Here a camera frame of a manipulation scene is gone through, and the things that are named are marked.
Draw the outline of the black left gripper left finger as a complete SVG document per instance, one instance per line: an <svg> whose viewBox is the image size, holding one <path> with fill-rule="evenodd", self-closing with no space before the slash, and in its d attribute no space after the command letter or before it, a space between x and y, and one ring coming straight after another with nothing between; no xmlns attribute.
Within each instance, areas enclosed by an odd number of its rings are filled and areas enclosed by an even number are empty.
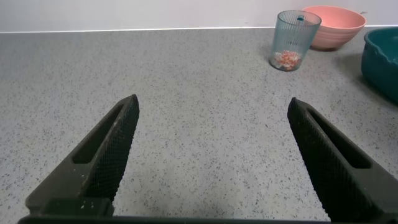
<svg viewBox="0 0 398 224"><path fill-rule="evenodd" d="M59 165L27 197L33 215L51 199L114 200L124 175L139 102L131 95L117 102Z"/></svg>

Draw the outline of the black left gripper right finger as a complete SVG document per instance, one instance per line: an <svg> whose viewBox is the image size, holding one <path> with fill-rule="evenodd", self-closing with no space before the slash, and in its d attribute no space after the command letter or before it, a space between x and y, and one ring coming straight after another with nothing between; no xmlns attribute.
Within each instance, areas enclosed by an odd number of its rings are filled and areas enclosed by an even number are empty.
<svg viewBox="0 0 398 224"><path fill-rule="evenodd" d="M323 209L333 222L397 222L397 179L315 108L292 98L287 117Z"/></svg>

